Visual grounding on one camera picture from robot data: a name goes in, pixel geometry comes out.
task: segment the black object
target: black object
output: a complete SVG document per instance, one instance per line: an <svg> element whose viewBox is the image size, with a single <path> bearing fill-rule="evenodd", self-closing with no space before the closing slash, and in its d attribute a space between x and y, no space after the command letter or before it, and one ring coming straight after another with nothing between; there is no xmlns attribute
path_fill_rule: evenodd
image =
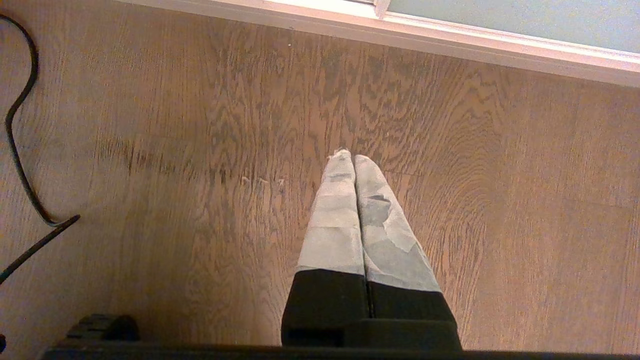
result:
<svg viewBox="0 0 640 360"><path fill-rule="evenodd" d="M93 314L67 333L67 339L138 341L138 325L131 316Z"/></svg>
<svg viewBox="0 0 640 360"><path fill-rule="evenodd" d="M78 219L80 219L80 215L75 215L63 222L55 222L45 210L44 206L40 202L40 199L38 199L38 196L33 191L33 188L27 180L27 175L24 173L22 163L20 162L20 156L18 155L18 148L16 147L15 139L13 138L13 117L15 116L16 111L18 111L18 108L20 108L20 105L22 105L22 103L26 99L27 95L29 95L31 89L33 88L33 85L38 79L38 50L35 43L33 42L33 39L31 38L31 35L29 35L27 30L16 20L13 20L9 16L3 14L0 14L0 19L13 24L16 28L18 28L18 30L20 30L22 36L24 36L27 42L27 45L29 47L29 55L31 56L31 72L29 74L29 79L24 85L24 88L22 89L20 95L18 95L18 98L13 102L11 108L9 108L9 111L6 114L6 118L4 119L6 137L9 141L13 164L15 165L16 172L18 173L18 177L20 178L20 183L22 183L22 187L26 192L27 197L29 197L31 205L33 205L33 207L36 209L36 212L38 213L38 215L40 215L42 220L47 225L54 228L53 231L40 239L40 241L36 242L0 273L0 285L2 285L2 283L7 280L7 278L9 278L9 276L11 276L11 274L16 271L25 261L33 256L33 254L35 254L43 246L47 245L51 240L53 240L56 236L66 230L69 226L78 221ZM6 339L4 335L0 334L0 354L4 351L5 348Z"/></svg>
<svg viewBox="0 0 640 360"><path fill-rule="evenodd" d="M367 282L331 270L296 273L282 315L289 347L403 348L462 351L442 293Z"/></svg>
<svg viewBox="0 0 640 360"><path fill-rule="evenodd" d="M564 354L548 352L424 352L402 349L380 350L365 348L293 348L238 347L214 345L158 345L150 343L121 343L118 341L64 340L49 348L41 360L638 360L632 355Z"/></svg>

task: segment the black cord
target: black cord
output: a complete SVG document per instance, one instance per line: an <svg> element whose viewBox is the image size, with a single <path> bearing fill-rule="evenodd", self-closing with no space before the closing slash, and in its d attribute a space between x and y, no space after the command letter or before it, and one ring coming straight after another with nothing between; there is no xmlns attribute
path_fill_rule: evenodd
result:
<svg viewBox="0 0 640 360"><path fill-rule="evenodd" d="M42 203L38 199L38 196L33 191L33 188L29 184L27 180L27 176L24 173L24 169L22 167L22 162L20 162L20 157L18 156L18 148L15 146L15 140L13 138L13 117L15 116L16 111L22 105L27 95L33 88L33 85L38 78L38 50L36 49L36 45L31 38L31 35L27 32L27 30L22 27L16 20L13 20L9 16L0 14L0 19L5 20L13 24L16 28L20 30L24 38L27 40L27 45L29 46L29 53L31 55L31 74L29 75L29 80L27 80L26 85L24 85L24 89L18 96L18 98L13 102L11 108L6 114L6 118L4 120L4 128L6 129L7 139L9 141L9 146L11 148L11 156L13 160L13 164L15 165L15 169L18 172L18 177L20 178L20 182L22 183L22 187L24 191L27 193L27 197L29 197L29 201L31 205L36 209L38 215L42 218L42 220L49 226L55 227L53 231L51 231L47 236L42 238L40 241L35 243L32 247L30 247L27 251L25 251L22 255L20 255L8 268L0 273L0 285L14 272L18 267L20 267L27 259L29 259L36 251L40 250L44 245L47 245L51 240L53 240L57 235L62 233L66 228L71 226L74 222L78 221L80 215L76 215L67 221L64 222L55 222L51 219L51 216L47 213L42 206Z"/></svg>

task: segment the baseboard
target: baseboard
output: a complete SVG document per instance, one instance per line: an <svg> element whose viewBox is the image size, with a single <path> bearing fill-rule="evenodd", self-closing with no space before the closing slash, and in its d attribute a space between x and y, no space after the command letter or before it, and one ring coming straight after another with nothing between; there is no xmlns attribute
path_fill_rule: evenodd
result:
<svg viewBox="0 0 640 360"><path fill-rule="evenodd" d="M640 54L397 13L345 0L119 0L574 78L640 87Z"/></svg>

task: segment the wall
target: wall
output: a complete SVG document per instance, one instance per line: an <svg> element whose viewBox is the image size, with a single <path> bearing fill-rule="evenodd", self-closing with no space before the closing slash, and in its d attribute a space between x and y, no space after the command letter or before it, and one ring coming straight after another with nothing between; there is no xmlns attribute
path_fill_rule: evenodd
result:
<svg viewBox="0 0 640 360"><path fill-rule="evenodd" d="M635 0L392 0L389 11L640 53Z"/></svg>

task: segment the wood grain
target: wood grain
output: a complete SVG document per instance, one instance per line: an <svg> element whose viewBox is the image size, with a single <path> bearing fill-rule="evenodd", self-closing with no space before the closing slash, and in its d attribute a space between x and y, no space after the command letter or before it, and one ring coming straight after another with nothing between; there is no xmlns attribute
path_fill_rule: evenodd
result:
<svg viewBox="0 0 640 360"><path fill-rule="evenodd" d="M0 291L7 359L82 316L278 344L327 155L377 161L465 348L640 352L640 90L108 0L5 0L27 173L81 221ZM28 76L0 24L0 111ZM0 264L48 229L0 145Z"/></svg>

